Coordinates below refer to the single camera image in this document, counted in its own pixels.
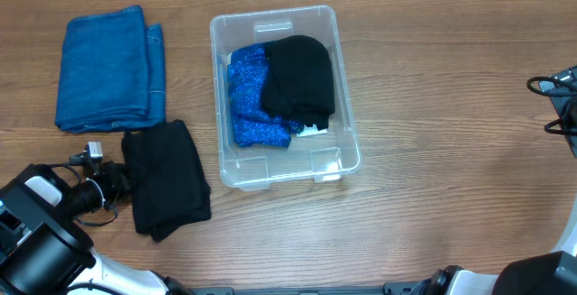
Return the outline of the black cloth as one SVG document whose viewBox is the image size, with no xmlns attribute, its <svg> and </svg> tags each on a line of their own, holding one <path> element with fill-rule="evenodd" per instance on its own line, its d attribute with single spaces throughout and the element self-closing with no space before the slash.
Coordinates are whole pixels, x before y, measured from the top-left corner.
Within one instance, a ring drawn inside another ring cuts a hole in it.
<svg viewBox="0 0 577 295">
<path fill-rule="evenodd" d="M 324 130 L 335 111 L 333 64 L 315 38 L 292 35 L 263 44 L 268 72 L 261 107 L 271 116 Z"/>
<path fill-rule="evenodd" d="M 183 121 L 127 132 L 121 146 L 137 233 L 159 243 L 181 226 L 211 218 L 211 188 Z"/>
</svg>

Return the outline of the blue sparkly cloth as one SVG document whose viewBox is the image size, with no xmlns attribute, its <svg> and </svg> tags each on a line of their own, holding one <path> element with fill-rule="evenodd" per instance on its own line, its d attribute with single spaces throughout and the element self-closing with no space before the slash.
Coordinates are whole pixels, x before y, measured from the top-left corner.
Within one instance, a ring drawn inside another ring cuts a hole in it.
<svg viewBox="0 0 577 295">
<path fill-rule="evenodd" d="M 268 115 L 261 107 L 261 92 L 268 70 L 263 43 L 243 47 L 230 55 L 228 95 L 234 141 L 239 147 L 264 144 L 288 148 L 291 135 L 304 130 L 303 124 L 279 115 Z"/>
</svg>

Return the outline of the clear plastic container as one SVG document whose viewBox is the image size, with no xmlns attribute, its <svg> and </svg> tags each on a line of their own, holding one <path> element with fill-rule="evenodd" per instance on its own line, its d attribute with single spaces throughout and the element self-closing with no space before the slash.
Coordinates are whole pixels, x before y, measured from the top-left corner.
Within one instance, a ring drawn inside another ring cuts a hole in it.
<svg viewBox="0 0 577 295">
<path fill-rule="evenodd" d="M 326 134 L 293 137 L 288 148 L 234 141 L 227 65 L 245 46 L 290 35 L 306 35 L 328 50 L 334 73 L 335 111 Z M 223 14 L 210 23 L 219 170 L 222 182 L 243 191 L 268 189 L 290 180 L 328 182 L 356 172 L 362 163 L 347 86 L 337 18 L 328 5 L 244 14 Z"/>
</svg>

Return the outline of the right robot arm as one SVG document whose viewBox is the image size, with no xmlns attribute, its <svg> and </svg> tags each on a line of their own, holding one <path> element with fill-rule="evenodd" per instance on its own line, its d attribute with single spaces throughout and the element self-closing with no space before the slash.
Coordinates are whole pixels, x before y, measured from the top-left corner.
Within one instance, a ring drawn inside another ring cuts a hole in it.
<svg viewBox="0 0 577 295">
<path fill-rule="evenodd" d="M 576 153 L 576 68 L 549 77 L 533 77 L 527 88 L 548 97 L 558 118 L 544 126 L 549 134 L 562 135 Z M 448 266 L 418 282 L 411 294 L 434 295 L 573 295 L 576 293 L 576 209 L 549 254 L 513 262 L 498 275 L 479 274 Z"/>
</svg>

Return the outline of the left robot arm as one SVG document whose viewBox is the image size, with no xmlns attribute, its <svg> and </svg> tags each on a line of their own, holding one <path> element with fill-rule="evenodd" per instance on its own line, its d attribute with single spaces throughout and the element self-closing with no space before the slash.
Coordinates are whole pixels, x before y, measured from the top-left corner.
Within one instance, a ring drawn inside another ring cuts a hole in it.
<svg viewBox="0 0 577 295">
<path fill-rule="evenodd" d="M 130 192 L 123 174 L 100 171 L 75 186 L 53 165 L 31 164 L 1 189 L 3 294 L 188 294 L 178 281 L 135 270 L 94 248 L 81 216 L 114 210 Z"/>
</svg>

